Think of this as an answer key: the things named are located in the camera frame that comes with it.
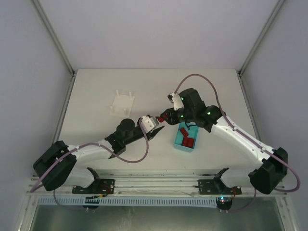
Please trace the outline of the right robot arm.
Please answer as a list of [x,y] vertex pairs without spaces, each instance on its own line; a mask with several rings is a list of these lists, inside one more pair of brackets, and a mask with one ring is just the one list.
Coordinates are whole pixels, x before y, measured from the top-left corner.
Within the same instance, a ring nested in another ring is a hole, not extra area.
[[180,94],[172,92],[168,99],[173,103],[173,107],[160,115],[164,121],[170,125],[194,123],[197,127],[221,137],[250,161],[250,169],[222,169],[214,177],[219,187],[253,186],[263,194],[270,194],[286,176],[286,150],[274,149],[249,135],[223,115],[219,107],[206,106],[197,90],[189,88]]

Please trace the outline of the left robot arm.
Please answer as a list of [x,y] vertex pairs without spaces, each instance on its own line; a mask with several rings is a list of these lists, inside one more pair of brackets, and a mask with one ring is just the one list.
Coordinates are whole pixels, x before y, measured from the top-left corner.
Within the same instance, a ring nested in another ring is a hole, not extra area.
[[[115,132],[98,142],[83,145],[66,145],[64,141],[53,143],[50,148],[33,164],[39,177],[31,188],[35,192],[40,187],[54,191],[63,185],[76,185],[87,188],[95,182],[95,171],[88,163],[98,160],[119,159],[125,163],[136,164],[143,161],[149,152],[149,141],[162,127],[157,116],[142,116],[137,122],[125,118],[116,127]],[[145,154],[138,160],[121,157],[126,146],[145,139]]]

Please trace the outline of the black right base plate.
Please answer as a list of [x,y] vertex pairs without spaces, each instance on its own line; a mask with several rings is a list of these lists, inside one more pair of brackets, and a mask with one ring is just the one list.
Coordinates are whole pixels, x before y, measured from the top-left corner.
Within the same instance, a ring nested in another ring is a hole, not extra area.
[[195,186],[200,195],[241,195],[241,188],[228,188],[221,180],[198,180]]

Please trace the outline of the aluminium frame post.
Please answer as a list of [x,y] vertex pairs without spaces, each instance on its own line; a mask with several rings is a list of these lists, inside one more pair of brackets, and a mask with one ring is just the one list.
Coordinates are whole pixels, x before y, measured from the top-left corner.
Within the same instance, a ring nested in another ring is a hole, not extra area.
[[45,29],[47,30],[52,42],[54,43],[64,65],[66,66],[68,72],[70,73],[70,76],[74,76],[75,74],[75,70],[56,34],[56,31],[54,30],[51,21],[49,20],[41,2],[39,0],[31,0],[30,1],[39,17],[39,19],[41,20],[41,22],[43,23]]
[[265,36],[267,35],[269,29],[271,28],[271,25],[274,23],[275,19],[277,18],[278,14],[280,13],[283,5],[285,4],[286,0],[279,0],[275,4],[273,10],[271,11],[268,19],[266,20],[265,24],[263,25],[256,41],[254,42],[251,50],[249,51],[247,57],[244,60],[244,63],[242,64],[241,68],[238,70],[237,74],[238,77],[242,77],[245,70],[247,69],[248,65],[250,64],[253,56],[255,55],[256,51],[258,50],[261,42],[264,40]]

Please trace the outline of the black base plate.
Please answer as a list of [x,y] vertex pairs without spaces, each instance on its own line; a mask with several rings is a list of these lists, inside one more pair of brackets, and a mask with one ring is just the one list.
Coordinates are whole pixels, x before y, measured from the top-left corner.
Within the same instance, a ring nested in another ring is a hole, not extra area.
[[241,188],[228,188],[221,180],[198,180],[195,186],[200,195],[241,195]]
[[103,194],[109,195],[114,193],[115,180],[114,179],[100,179],[95,180],[87,188],[81,186],[74,186],[72,194]]

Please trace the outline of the left aluminium frame post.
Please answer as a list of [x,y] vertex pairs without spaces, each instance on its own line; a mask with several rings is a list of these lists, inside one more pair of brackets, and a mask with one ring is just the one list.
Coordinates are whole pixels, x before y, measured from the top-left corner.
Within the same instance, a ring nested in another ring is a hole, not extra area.
[[56,34],[56,31],[54,30],[51,21],[49,20],[41,2],[39,0],[31,0],[30,1],[39,17],[39,19],[41,20],[41,22],[43,23],[45,29],[47,30],[52,42],[54,43],[64,65],[66,66],[68,72],[70,73],[70,76],[74,76],[75,74],[75,70]]

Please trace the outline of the right aluminium frame post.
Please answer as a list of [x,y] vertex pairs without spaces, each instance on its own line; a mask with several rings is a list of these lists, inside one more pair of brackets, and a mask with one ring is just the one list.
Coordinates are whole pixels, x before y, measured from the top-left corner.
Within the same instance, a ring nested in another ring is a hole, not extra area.
[[264,40],[265,36],[267,35],[269,29],[271,28],[271,25],[274,23],[275,19],[277,18],[278,14],[280,13],[283,5],[285,4],[286,0],[279,0],[275,4],[273,10],[271,11],[268,19],[266,20],[265,24],[263,25],[256,41],[254,42],[251,50],[249,51],[247,57],[244,60],[244,63],[242,64],[241,68],[238,70],[237,74],[238,77],[242,77],[245,70],[247,69],[248,65],[250,64],[253,56],[255,55],[256,51],[258,50],[261,42]]

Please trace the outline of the red small spring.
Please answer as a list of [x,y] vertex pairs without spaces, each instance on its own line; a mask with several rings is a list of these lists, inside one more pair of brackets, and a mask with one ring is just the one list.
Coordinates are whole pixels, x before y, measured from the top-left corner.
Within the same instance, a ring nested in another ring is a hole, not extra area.
[[189,133],[187,132],[187,130],[184,128],[184,127],[181,127],[179,129],[179,131],[181,132],[181,134],[184,136],[184,137],[188,137],[189,136]]

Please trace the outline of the aluminium mounting rail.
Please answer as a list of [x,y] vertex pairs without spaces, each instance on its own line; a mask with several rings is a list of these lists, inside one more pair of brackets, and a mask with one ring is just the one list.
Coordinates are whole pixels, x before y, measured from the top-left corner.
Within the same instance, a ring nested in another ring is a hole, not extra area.
[[199,196],[198,180],[209,180],[218,170],[98,170],[113,179],[115,196]]

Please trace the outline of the red large spring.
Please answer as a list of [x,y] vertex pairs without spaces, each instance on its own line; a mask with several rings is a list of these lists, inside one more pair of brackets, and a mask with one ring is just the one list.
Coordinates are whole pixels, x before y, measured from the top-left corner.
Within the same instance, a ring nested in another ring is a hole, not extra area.
[[193,148],[194,147],[194,138],[187,139],[187,147]]
[[159,121],[160,123],[163,123],[163,122],[166,121],[166,117],[165,117],[164,115],[161,115],[161,116],[158,117],[158,121]]
[[181,142],[181,146],[187,147],[187,139],[188,139],[188,137],[183,137],[182,142]]

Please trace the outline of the teal plastic bin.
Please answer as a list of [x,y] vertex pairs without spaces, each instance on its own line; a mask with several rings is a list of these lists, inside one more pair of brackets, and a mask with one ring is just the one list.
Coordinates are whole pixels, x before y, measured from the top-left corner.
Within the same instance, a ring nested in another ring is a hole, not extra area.
[[196,124],[180,122],[174,139],[174,148],[191,153],[195,150],[198,130]]

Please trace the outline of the white peg base plate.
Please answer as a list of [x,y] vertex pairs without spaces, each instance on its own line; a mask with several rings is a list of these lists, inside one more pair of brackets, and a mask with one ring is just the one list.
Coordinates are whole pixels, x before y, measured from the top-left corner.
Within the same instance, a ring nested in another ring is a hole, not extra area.
[[121,94],[119,90],[116,90],[115,92],[116,95],[110,106],[109,114],[115,117],[129,118],[135,96],[133,96],[131,92],[128,94]]

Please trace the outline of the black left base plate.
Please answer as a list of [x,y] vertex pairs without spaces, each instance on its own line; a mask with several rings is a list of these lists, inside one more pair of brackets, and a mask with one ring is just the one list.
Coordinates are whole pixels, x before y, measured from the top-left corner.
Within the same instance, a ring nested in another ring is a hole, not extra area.
[[109,195],[114,193],[115,180],[114,179],[100,179],[95,180],[87,188],[81,186],[74,186],[72,194],[103,194]]

